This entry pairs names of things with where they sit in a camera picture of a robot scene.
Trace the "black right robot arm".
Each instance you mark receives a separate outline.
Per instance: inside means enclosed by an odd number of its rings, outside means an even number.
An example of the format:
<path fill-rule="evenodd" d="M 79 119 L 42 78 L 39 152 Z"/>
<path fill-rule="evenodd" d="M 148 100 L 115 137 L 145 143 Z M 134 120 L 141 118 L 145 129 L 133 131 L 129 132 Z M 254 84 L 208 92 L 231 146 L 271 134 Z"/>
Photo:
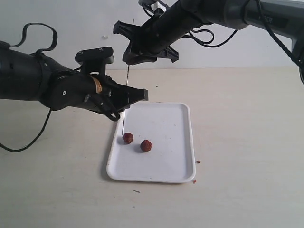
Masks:
<path fill-rule="evenodd" d="M 284 0 L 179 0 L 167 6 L 159 0 L 141 0 L 151 17 L 141 26 L 118 21 L 113 32 L 129 39 L 123 62 L 137 65 L 159 58 L 175 62 L 179 54 L 171 45 L 192 38 L 193 31 L 217 24 L 234 31 L 247 26 L 266 30 L 304 73 L 304 4 Z"/>

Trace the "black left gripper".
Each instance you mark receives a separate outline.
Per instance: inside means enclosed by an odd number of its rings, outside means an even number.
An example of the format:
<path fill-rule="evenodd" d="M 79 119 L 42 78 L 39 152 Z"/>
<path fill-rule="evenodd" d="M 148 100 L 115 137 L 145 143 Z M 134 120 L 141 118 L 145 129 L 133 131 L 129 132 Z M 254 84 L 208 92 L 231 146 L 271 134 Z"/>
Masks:
<path fill-rule="evenodd" d="M 67 107 L 86 109 L 119 120 L 119 112 L 139 101 L 148 101 L 146 89 L 117 84 L 110 77 L 84 74 L 77 70 L 62 70 L 51 74 L 40 102 L 52 111 Z"/>

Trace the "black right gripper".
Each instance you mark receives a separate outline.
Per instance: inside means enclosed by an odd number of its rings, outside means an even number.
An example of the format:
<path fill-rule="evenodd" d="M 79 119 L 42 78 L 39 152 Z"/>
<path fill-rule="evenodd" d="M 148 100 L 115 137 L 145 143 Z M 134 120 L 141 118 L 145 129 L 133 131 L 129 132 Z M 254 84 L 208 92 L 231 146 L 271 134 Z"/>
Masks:
<path fill-rule="evenodd" d="M 174 63 L 179 59 L 179 53 L 166 43 L 160 32 L 153 28 L 158 19 L 158 16 L 153 16 L 142 26 L 121 21 L 115 23 L 113 33 L 123 35 L 129 40 L 129 45 L 123 53 L 123 62 L 154 63 L 159 58 L 164 58 Z"/>

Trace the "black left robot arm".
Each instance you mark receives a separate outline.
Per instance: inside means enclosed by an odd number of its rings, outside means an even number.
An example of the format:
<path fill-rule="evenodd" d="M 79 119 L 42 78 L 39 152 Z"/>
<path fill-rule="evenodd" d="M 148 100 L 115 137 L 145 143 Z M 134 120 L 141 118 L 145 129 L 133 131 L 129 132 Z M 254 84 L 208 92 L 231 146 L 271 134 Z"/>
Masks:
<path fill-rule="evenodd" d="M 6 100 L 39 101 L 52 111 L 67 107 L 85 109 L 118 121 L 120 114 L 148 91 L 115 82 L 105 67 L 114 62 L 113 49 L 80 51 L 79 69 L 64 67 L 43 53 L 24 54 L 0 43 L 0 97 Z"/>

